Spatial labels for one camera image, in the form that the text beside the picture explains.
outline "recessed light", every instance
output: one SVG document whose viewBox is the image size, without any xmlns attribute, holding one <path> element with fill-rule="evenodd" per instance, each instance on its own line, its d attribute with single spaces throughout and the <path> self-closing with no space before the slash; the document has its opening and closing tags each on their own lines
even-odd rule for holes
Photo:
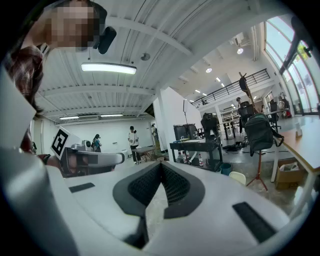
<svg viewBox="0 0 320 256">
<path fill-rule="evenodd" d="M 60 117 L 60 120 L 69 120 L 69 119 L 78 119 L 79 116 L 65 116 L 65 117 Z"/>
<path fill-rule="evenodd" d="M 100 117 L 106 118 L 106 117 L 122 117 L 124 114 L 102 114 Z"/>
<path fill-rule="evenodd" d="M 135 66 L 114 63 L 82 63 L 82 71 L 109 71 L 134 75 L 137 71 Z"/>
</svg>

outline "white shirt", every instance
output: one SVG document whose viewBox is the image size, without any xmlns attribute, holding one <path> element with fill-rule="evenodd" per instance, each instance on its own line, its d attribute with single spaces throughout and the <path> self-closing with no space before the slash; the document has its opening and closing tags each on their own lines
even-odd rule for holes
<svg viewBox="0 0 320 256">
<path fill-rule="evenodd" d="M 129 132 L 128 134 L 128 139 L 129 139 L 129 143 L 130 143 L 130 146 L 137 146 L 139 145 L 139 137 L 138 137 L 138 133 L 134 133 L 134 132 Z"/>
</svg>

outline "trash can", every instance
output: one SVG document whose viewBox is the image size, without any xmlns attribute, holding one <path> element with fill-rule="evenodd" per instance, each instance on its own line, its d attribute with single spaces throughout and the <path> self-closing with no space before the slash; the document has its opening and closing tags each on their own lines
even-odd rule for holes
<svg viewBox="0 0 320 256">
<path fill-rule="evenodd" d="M 230 163 L 223 163 L 220 165 L 221 174 L 229 176 L 231 173 L 231 164 Z"/>
</svg>

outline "tripod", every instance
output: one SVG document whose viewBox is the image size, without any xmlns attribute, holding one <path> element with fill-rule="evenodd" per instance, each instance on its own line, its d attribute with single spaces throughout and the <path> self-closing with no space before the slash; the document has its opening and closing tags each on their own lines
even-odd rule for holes
<svg viewBox="0 0 320 256">
<path fill-rule="evenodd" d="M 259 164 L 258 164 L 258 172 L 256 176 L 251 180 L 246 186 L 248 187 L 254 180 L 260 180 L 262 185 L 264 186 L 265 190 L 268 191 L 266 184 L 264 181 L 260 178 L 260 167 L 261 167 L 261 150 L 259 151 Z"/>
</svg>

